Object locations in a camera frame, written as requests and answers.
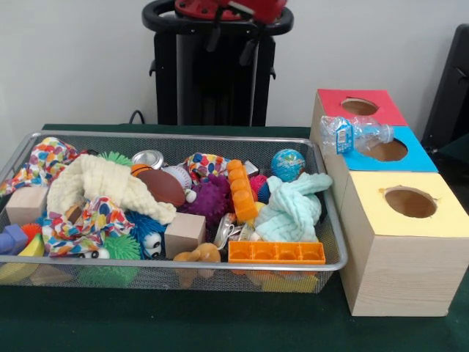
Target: clear plastic bottle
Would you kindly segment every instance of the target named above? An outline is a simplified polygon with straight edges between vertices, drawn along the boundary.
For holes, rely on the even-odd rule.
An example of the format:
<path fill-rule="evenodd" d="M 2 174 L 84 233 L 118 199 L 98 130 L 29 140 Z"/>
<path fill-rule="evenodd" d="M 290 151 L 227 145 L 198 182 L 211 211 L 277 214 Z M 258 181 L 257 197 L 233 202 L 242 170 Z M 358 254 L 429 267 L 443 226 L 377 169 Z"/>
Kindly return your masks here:
<path fill-rule="evenodd" d="M 366 152 L 380 143 L 392 142 L 394 129 L 390 125 L 381 125 L 369 116 L 351 119 L 323 116 L 321 137 L 324 154 L 343 154 L 352 149 Z"/>

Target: small globe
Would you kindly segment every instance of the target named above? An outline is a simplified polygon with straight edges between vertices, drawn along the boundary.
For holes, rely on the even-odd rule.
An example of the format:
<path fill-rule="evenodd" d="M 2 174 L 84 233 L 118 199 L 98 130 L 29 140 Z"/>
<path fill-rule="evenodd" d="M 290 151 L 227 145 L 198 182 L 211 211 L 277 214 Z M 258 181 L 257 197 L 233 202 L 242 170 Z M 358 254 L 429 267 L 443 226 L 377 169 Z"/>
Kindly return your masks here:
<path fill-rule="evenodd" d="M 305 158 L 293 149 L 280 150 L 270 163 L 272 173 L 284 182 L 296 180 L 305 166 Z"/>

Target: green spiky ball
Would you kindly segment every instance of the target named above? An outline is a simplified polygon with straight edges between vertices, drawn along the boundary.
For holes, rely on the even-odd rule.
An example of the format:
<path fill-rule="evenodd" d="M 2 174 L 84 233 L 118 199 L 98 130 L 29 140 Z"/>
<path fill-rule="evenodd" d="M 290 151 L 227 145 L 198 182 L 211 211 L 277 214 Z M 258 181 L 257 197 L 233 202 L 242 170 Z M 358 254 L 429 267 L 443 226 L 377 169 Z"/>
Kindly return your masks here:
<path fill-rule="evenodd" d="M 140 259 L 140 245 L 129 235 L 108 237 L 104 248 L 109 251 L 111 259 Z M 127 287 L 139 270 L 140 268 L 127 266 L 87 266 L 78 275 L 78 280 L 87 286 Z"/>
<path fill-rule="evenodd" d="M 124 165 L 124 166 L 132 166 L 133 162 L 125 155 L 118 153 L 118 152 L 109 152 L 109 153 L 101 153 L 99 157 L 106 159 L 108 161 L 113 161 L 116 164 Z"/>

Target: wire mesh basket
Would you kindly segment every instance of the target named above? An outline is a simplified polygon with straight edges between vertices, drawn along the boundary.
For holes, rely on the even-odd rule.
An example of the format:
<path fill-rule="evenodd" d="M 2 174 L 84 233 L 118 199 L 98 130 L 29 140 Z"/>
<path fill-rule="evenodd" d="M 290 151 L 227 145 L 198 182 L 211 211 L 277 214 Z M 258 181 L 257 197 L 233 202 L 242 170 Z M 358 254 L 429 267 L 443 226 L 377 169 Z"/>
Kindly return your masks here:
<path fill-rule="evenodd" d="M 160 150 L 169 164 L 178 164 L 196 152 L 249 160 L 269 176 L 270 161 L 282 149 L 293 149 L 306 159 L 308 173 L 324 172 L 319 148 L 306 139 L 249 138 L 224 136 L 158 135 L 140 133 L 93 133 L 40 131 L 27 136 L 0 171 L 0 180 L 14 176 L 29 160 L 33 146 L 55 136 L 78 150 L 114 151 L 131 157 L 141 150 Z M 0 285 L 47 285 L 56 287 L 126 287 L 134 289 L 180 289 L 184 275 L 200 272 L 192 290 L 318 293 L 334 271 L 344 267 L 347 251 L 330 191 L 318 194 L 323 209 L 316 234 L 323 243 L 325 265 L 271 265 L 233 263 L 188 263 L 170 260 L 104 260 L 86 258 L 19 257 L 0 255 L 12 271 L 33 274 Z M 0 230 L 10 224 L 2 200 Z"/>

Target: table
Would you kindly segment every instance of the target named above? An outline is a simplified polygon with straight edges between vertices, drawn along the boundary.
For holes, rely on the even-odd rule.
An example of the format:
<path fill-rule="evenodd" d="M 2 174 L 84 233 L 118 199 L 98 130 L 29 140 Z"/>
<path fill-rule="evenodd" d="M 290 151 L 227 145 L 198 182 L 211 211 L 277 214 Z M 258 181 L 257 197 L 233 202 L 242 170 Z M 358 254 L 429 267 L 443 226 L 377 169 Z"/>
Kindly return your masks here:
<path fill-rule="evenodd" d="M 44 129 L 309 137 L 309 128 Z M 444 318 L 354 318 L 338 273 L 319 295 L 0 287 L 2 351 L 469 351 L 469 275 Z"/>

